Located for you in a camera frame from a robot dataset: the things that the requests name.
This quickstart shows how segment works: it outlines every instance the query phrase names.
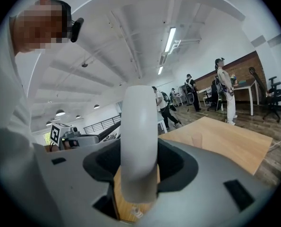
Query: brick wall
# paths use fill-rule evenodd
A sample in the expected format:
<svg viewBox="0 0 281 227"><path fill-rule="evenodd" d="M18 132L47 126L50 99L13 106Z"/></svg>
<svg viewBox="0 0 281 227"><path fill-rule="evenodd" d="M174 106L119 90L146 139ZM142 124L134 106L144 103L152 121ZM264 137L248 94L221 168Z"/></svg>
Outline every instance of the brick wall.
<svg viewBox="0 0 281 227"><path fill-rule="evenodd" d="M265 79L264 71L263 71L260 59L259 59L256 51L254 51L246 56L243 56L240 59L233 61L230 64L225 65L223 67L223 69L226 72L228 72L229 75L235 74L235 76L237 77L237 81L241 81L241 80L247 80L247 79L253 78L253 76L248 71L248 68L250 68L250 67L255 68L256 73L258 74L259 78L261 79L261 81L263 82L263 84L266 88L266 79ZM210 87L215 75L216 75L216 71L212 71L212 72L196 79L195 82L196 82L198 90L202 90L204 88ZM257 101L254 86L252 87L252 95L253 95L253 101ZM204 94L200 93L198 96L199 96L199 100L202 101ZM235 100L236 101L249 101L248 90L235 91Z"/></svg>

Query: black pants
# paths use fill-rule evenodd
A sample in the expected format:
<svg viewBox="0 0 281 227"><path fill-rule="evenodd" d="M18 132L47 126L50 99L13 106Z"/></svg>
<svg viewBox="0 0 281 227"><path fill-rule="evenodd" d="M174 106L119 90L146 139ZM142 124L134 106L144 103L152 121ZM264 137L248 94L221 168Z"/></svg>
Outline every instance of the black pants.
<svg viewBox="0 0 281 227"><path fill-rule="evenodd" d="M173 121L174 123L179 123L179 121L177 119L174 118L174 116L171 115L170 110L169 110L169 106L167 105L165 108L161 108L160 109L161 115L164 118L164 124L165 127L169 127L169 121L168 118Z"/></svg>
<svg viewBox="0 0 281 227"><path fill-rule="evenodd" d="M199 100L198 100L197 92L194 91L194 92L193 92L193 95L194 95L194 107L195 107L195 110L196 110L196 111L199 111L199 110L200 110L200 107L199 107Z"/></svg>

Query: window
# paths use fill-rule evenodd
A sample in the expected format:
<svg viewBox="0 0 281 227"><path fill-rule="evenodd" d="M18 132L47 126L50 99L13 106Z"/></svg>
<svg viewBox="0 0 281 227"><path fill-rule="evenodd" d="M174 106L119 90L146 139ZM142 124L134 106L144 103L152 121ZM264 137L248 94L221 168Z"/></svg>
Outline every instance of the window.
<svg viewBox="0 0 281 227"><path fill-rule="evenodd" d="M50 139L50 132L43 134L46 145L50 145L51 139Z"/></svg>

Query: light wood tabletop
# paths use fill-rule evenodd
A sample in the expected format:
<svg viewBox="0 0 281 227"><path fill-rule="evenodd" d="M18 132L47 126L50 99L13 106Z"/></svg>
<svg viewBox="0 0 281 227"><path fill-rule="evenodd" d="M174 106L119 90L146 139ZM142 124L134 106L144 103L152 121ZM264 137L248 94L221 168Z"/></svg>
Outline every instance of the light wood tabletop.
<svg viewBox="0 0 281 227"><path fill-rule="evenodd" d="M202 148L224 155L239 166L254 174L263 161L272 138L203 117L159 138L193 145L192 135L202 134Z"/></svg>

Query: railing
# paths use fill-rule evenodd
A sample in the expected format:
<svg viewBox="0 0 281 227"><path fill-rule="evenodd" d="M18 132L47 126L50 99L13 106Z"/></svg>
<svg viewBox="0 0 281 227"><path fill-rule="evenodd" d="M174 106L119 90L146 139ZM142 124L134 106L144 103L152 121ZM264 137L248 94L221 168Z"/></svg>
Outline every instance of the railing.
<svg viewBox="0 0 281 227"><path fill-rule="evenodd" d="M93 134L96 131L106 130L107 128L111 127L112 125L116 124L121 120L121 116L117 115L113 118L101 121L99 123L84 127L86 134Z"/></svg>

